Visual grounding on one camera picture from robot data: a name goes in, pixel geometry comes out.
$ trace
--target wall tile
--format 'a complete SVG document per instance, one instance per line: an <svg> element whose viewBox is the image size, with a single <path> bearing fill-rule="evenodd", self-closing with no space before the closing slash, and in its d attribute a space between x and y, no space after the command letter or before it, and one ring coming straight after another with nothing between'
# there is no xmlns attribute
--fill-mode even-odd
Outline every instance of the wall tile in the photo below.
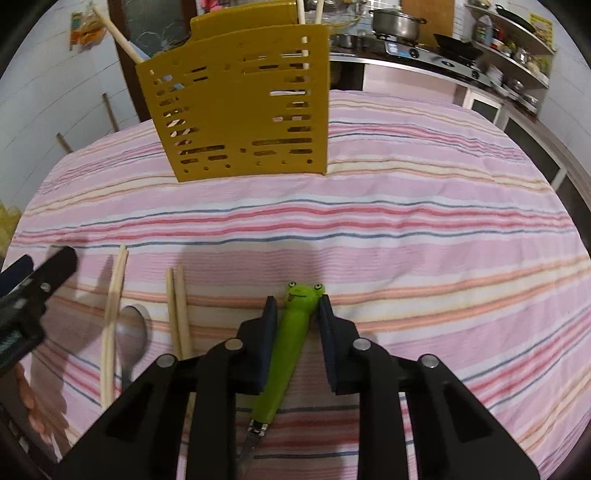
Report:
<svg viewBox="0 0 591 480"><path fill-rule="evenodd" d="M591 135L591 98L581 98L579 102L579 110L574 117L579 125Z"/></svg>
<svg viewBox="0 0 591 480"><path fill-rule="evenodd" d="M542 103L539 119L566 145L567 134L572 123L575 122L571 115L565 112L552 98L546 98Z"/></svg>
<svg viewBox="0 0 591 480"><path fill-rule="evenodd" d="M579 102L582 97L584 97L583 92L560 75L559 72L552 74L547 98L552 98L567 113L575 115L579 110Z"/></svg>
<svg viewBox="0 0 591 480"><path fill-rule="evenodd" d="M19 207L23 212L51 169L55 167L64 156L65 153L61 149L61 146L58 144L54 145L47 155L37 164L35 170L33 170L29 178L26 179L21 189L15 195L14 200L12 201L13 205Z"/></svg>
<svg viewBox="0 0 591 480"><path fill-rule="evenodd" d="M569 129L566 146L581 165L591 174L591 137L577 122Z"/></svg>
<svg viewBox="0 0 591 480"><path fill-rule="evenodd" d="M132 127L134 125L137 125L139 123L139 118L137 115L134 115L131 118L128 118L127 120L123 120L120 124L119 124L119 129L120 130L124 130L126 128Z"/></svg>
<svg viewBox="0 0 591 480"><path fill-rule="evenodd" d="M99 80L103 93L106 93L109 97L127 88L119 62L99 72Z"/></svg>
<svg viewBox="0 0 591 480"><path fill-rule="evenodd" d="M104 105L98 105L64 135L72 150L80 150L104 137L111 129L111 122Z"/></svg>
<svg viewBox="0 0 591 480"><path fill-rule="evenodd" d="M125 89L113 39L83 52L70 51L67 42L70 14L85 8L86 1L56 2L0 81L0 200L6 205L14 201L24 208L62 158L56 133L78 149L111 129L101 94ZM120 99L123 105L125 97ZM123 109L121 115L128 124L137 121L135 111Z"/></svg>
<svg viewBox="0 0 591 480"><path fill-rule="evenodd" d="M134 103L131 100L127 90L123 90L122 92L113 95L109 98L109 100L111 102L111 108L113 109L113 114L115 115L117 123L127 120L133 116L137 116Z"/></svg>
<svg viewBox="0 0 591 480"><path fill-rule="evenodd" d="M109 34L105 36L99 45L90 49L90 55L95 63L97 72L101 72L114 63L119 62L119 57L115 48L115 40Z"/></svg>
<svg viewBox="0 0 591 480"><path fill-rule="evenodd" d="M559 51L556 54L555 61L558 65L554 65L554 68L558 67L557 71L564 76L565 79L584 92L589 80L588 75L591 74L589 67L573 60L564 51Z"/></svg>

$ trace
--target white cabinet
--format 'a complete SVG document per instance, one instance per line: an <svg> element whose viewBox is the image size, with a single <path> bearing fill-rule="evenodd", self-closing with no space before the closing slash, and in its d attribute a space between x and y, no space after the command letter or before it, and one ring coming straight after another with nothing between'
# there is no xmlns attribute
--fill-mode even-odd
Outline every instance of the white cabinet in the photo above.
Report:
<svg viewBox="0 0 591 480"><path fill-rule="evenodd" d="M468 89L462 106L478 112L489 122L495 124L503 104L489 96Z"/></svg>

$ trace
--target stove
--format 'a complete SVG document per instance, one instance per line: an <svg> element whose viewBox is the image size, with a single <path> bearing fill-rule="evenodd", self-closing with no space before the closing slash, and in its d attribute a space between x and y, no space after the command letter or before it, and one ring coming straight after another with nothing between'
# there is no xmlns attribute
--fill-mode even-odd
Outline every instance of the stove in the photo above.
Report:
<svg viewBox="0 0 591 480"><path fill-rule="evenodd" d="M403 43L393 38L358 37L357 48L369 50L380 56L396 57L396 61L432 72L457 78L467 83L491 87L492 82L482 73L474 62L455 55L453 52L428 50L428 47L413 43Z"/></svg>

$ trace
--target kitchen counter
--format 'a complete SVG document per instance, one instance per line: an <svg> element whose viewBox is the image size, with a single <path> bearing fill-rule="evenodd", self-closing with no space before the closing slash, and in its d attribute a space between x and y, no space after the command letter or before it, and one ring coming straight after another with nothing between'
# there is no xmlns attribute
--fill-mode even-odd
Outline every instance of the kitchen counter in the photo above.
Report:
<svg viewBox="0 0 591 480"><path fill-rule="evenodd" d="M470 89L482 90L476 82L468 82L454 78L453 76L443 75L439 72L423 68L421 66L409 65L399 61L397 57L391 57L392 60L384 60L384 56L378 55L368 50L352 50L350 48L342 48L332 46L330 48L330 61L348 61L352 63L361 63L365 65L377 65L382 67L389 67L393 69L405 70L407 72L421 73L430 77L452 82Z"/></svg>
<svg viewBox="0 0 591 480"><path fill-rule="evenodd" d="M358 49L352 50L336 46L332 46L330 51L331 62L348 62L352 64L387 67L401 72L422 74L431 79L449 82L455 85L456 94L454 95L453 103L457 105L463 104L463 99L468 92L476 92L478 95L496 102L501 110L501 113L495 122L496 125L504 130L509 119L513 119L515 122L519 123L521 127L526 129L535 141L546 151L551 153L554 160L566 171L566 174L580 193L582 199L591 209L591 176L589 176L589 173L587 173L580 162L564 146L564 144L537 118L526 114L521 108L518 108L513 101L499 96L493 89L485 87L480 83L475 84L476 82L462 81L448 75L421 68L420 66L402 63L397 61L396 57L391 58L392 60L384 60L383 56L371 51Z"/></svg>

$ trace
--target cutting board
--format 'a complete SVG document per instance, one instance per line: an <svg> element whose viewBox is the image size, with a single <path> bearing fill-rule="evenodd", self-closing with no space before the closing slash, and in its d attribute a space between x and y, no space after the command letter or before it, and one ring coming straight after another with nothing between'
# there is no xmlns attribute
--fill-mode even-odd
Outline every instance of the cutting board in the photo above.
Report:
<svg viewBox="0 0 591 480"><path fill-rule="evenodd" d="M402 0L402 11L427 20L421 25L419 43L437 47L434 33L452 36L454 0Z"/></svg>

